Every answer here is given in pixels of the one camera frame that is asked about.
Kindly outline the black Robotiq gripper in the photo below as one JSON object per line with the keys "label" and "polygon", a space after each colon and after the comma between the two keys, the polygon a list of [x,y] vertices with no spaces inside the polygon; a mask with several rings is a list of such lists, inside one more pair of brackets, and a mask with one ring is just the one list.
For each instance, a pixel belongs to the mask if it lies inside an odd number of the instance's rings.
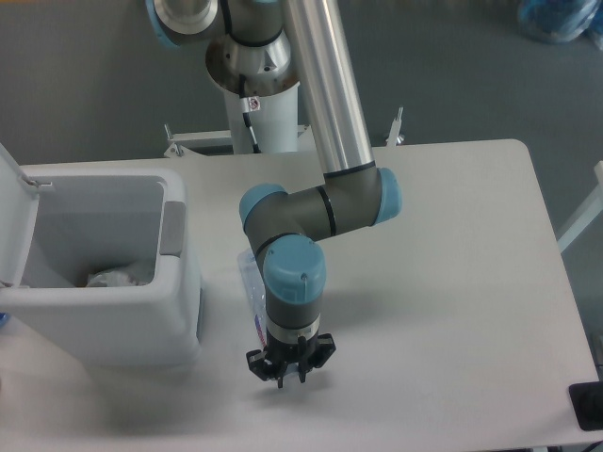
{"label": "black Robotiq gripper", "polygon": [[307,339],[298,338],[298,344],[283,343],[268,336],[266,350],[252,350],[246,353],[249,370],[262,381],[275,380],[279,389],[284,388],[284,376],[288,363],[298,363],[301,383],[315,368],[321,368],[336,351],[334,338],[330,333],[316,334]]}

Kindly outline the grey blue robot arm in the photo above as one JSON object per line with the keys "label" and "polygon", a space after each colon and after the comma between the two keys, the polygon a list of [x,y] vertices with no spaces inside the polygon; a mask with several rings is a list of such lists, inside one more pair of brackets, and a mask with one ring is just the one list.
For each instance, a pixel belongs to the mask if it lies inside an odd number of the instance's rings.
{"label": "grey blue robot arm", "polygon": [[250,188],[243,231],[266,293],[266,343],[246,356],[261,380],[300,378],[334,354],[319,329],[326,264],[320,241],[396,217],[401,191],[375,164],[335,1],[149,1],[149,21],[169,46],[209,40],[206,68],[239,105],[301,84],[324,182],[289,193]]}

